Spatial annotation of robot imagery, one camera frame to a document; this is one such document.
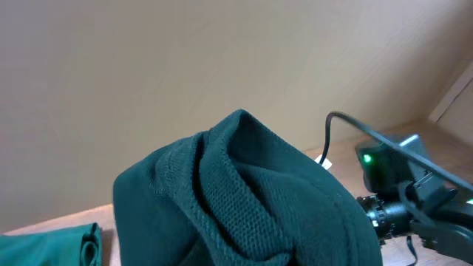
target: knit texture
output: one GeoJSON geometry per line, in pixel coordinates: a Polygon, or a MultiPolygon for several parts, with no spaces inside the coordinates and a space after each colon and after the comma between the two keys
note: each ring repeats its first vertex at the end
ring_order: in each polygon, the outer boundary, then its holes
{"type": "Polygon", "coordinates": [[[127,265],[381,265],[364,211],[243,110],[156,150],[113,188],[127,265]]]}

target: green indicator light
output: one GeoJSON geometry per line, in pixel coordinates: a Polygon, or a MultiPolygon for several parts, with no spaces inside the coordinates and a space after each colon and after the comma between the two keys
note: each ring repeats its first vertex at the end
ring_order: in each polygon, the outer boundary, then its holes
{"type": "Polygon", "coordinates": [[[365,154],[363,155],[363,160],[365,163],[371,163],[372,162],[372,157],[371,155],[365,154]]]}

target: camera lens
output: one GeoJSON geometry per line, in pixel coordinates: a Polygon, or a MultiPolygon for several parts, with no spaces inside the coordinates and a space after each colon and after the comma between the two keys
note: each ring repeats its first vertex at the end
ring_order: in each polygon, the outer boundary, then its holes
{"type": "Polygon", "coordinates": [[[358,197],[356,199],[367,214],[380,241],[410,232],[411,215],[398,200],[387,201],[377,196],[358,197]]]}

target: folded green fabric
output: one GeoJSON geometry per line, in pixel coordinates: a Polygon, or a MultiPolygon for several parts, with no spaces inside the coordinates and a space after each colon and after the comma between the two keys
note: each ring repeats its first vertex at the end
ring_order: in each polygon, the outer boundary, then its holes
{"type": "Polygon", "coordinates": [[[96,223],[46,233],[0,236],[0,265],[101,264],[101,230],[96,223]]]}
{"type": "Polygon", "coordinates": [[[113,202],[123,266],[382,264],[351,194],[242,110],[123,172],[113,202]]]}

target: wooden table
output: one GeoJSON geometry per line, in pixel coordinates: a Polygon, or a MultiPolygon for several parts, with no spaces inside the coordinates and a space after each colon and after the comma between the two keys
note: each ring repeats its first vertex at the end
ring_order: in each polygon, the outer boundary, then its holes
{"type": "MultiPolygon", "coordinates": [[[[462,178],[473,182],[473,149],[441,131],[437,126],[418,121],[385,131],[387,134],[418,133],[426,144],[432,160],[462,178]]],[[[364,187],[362,170],[355,156],[353,147],[366,139],[357,137],[330,145],[328,159],[333,163],[330,172],[345,186],[354,197],[370,194],[364,187]]],[[[309,157],[315,158],[321,154],[321,149],[306,151],[309,157]]],[[[38,233],[64,227],[84,225],[97,222],[102,227],[103,265],[120,265],[120,248],[115,228],[113,206],[105,205],[88,211],[51,219],[36,225],[30,225],[6,233],[16,235],[22,233],[38,233]]],[[[383,246],[384,265],[408,265],[413,257],[407,249],[405,238],[391,239],[383,246]]],[[[415,249],[418,252],[418,265],[469,265],[457,259],[437,254],[433,250],[423,248],[418,237],[414,237],[415,249]]]]}

